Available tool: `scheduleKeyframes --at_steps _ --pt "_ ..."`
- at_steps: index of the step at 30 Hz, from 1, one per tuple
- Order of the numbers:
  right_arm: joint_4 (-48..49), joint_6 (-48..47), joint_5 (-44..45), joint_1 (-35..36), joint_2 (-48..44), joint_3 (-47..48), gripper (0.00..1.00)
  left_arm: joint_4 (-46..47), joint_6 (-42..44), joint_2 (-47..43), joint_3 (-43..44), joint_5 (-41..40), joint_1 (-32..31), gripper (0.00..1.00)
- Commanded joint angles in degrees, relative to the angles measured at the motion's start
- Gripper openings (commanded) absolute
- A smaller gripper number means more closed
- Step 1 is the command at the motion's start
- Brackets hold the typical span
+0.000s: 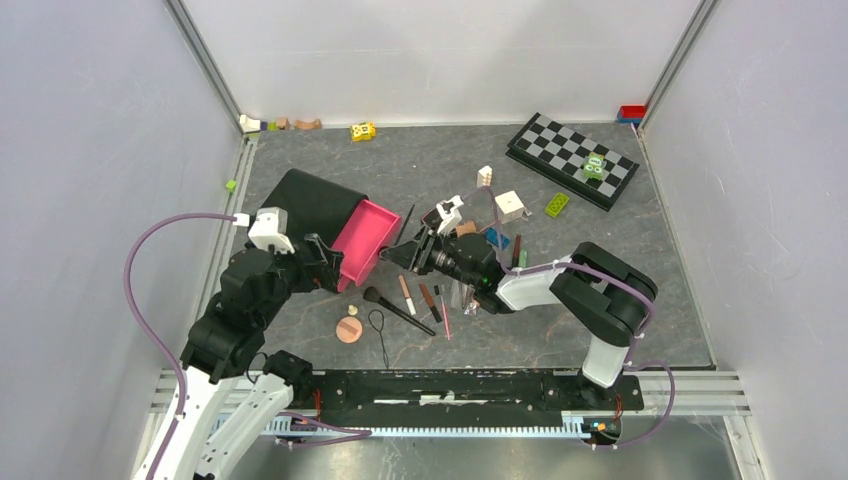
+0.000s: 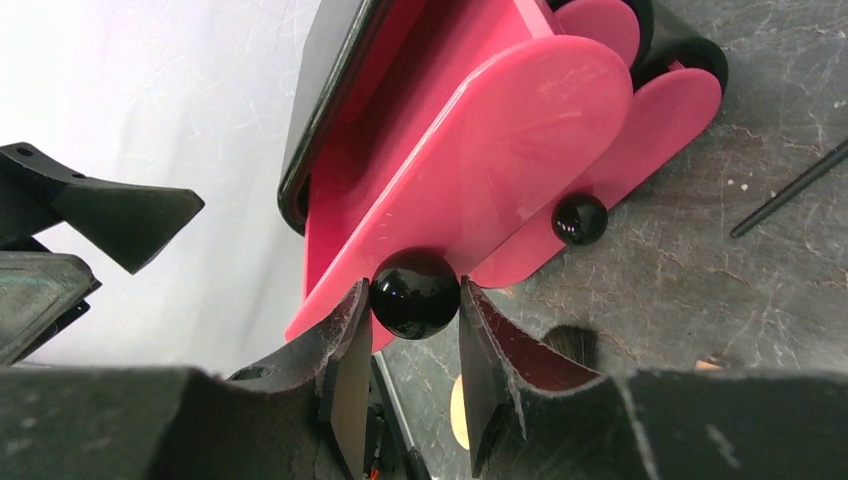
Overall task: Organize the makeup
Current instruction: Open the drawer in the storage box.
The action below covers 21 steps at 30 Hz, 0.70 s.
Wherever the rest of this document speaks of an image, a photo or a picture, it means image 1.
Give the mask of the black makeup brush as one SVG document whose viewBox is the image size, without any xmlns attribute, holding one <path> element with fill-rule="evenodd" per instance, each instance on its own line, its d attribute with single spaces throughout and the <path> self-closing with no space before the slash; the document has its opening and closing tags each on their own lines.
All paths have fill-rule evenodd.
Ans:
<svg viewBox="0 0 848 480">
<path fill-rule="evenodd" d="M 426 326 L 425 324 L 423 324 L 422 322 L 420 322 L 419 320 L 414 318 L 412 315 L 406 313 L 400 307 L 398 307 L 397 305 L 393 304 L 388 299 L 383 297 L 382 294 L 380 293 L 380 291 L 376 287 L 373 287 L 373 286 L 367 287 L 364 290 L 363 299 L 368 301 L 368 302 L 375 303 L 375 304 L 383 307 L 384 309 L 390 311 L 391 313 L 395 314 L 396 316 L 400 317 L 401 319 L 403 319 L 404 321 L 406 321 L 410 325 L 413 325 L 414 327 L 416 327 L 417 329 L 421 330 L 422 332 L 426 333 L 427 335 L 429 335 L 431 337 L 434 337 L 436 335 L 436 332 L 432 328 Z"/>
</svg>

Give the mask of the black makeup organizer box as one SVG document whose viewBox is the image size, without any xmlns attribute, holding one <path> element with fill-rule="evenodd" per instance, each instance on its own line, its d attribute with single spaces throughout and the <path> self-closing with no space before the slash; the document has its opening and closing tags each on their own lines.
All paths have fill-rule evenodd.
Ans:
<svg viewBox="0 0 848 480">
<path fill-rule="evenodd" d="M 323 245 L 337 251 L 334 243 L 361 201 L 360 191 L 300 169 L 290 169 L 261 204 L 288 214 L 285 234 L 297 251 L 305 251 L 308 234 L 317 234 Z"/>
</svg>

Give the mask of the pink top drawer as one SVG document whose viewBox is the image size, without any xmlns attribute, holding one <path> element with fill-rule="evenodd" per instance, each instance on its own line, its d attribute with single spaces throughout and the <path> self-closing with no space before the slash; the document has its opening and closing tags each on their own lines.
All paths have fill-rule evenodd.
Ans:
<svg viewBox="0 0 848 480">
<path fill-rule="evenodd" d="M 368 199 L 359 202 L 332 246 L 344 255 L 338 292 L 366 281 L 377 264 L 379 252 L 391 243 L 400 222 L 398 214 Z"/>
</svg>

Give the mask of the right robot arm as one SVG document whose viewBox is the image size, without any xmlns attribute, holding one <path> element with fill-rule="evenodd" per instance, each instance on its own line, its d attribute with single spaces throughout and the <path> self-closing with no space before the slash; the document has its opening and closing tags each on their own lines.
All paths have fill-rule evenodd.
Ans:
<svg viewBox="0 0 848 480">
<path fill-rule="evenodd" d="M 630 349 L 654 313 L 659 289 L 647 275 L 592 242 L 547 264 L 508 269 L 484 235 L 441 236 L 423 229 L 415 239 L 380 253 L 412 273 L 436 271 L 473 290 L 491 314 L 561 304 L 590 332 L 577 382 L 580 400 L 602 408 L 618 393 Z"/>
</svg>

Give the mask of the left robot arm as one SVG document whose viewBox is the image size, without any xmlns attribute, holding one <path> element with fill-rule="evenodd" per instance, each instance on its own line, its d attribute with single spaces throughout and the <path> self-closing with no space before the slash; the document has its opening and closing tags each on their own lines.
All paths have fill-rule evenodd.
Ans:
<svg viewBox="0 0 848 480">
<path fill-rule="evenodd" d="M 222 424 L 221 409 L 265 343 L 264 333 L 295 293 L 320 282 L 304 256 L 276 245 L 237 254 L 175 358 L 168 420 L 135 473 L 138 479 L 227 479 L 267 425 L 289 407 L 319 398 L 308 361 L 280 350 L 267 357 L 248 395 Z"/>
</svg>

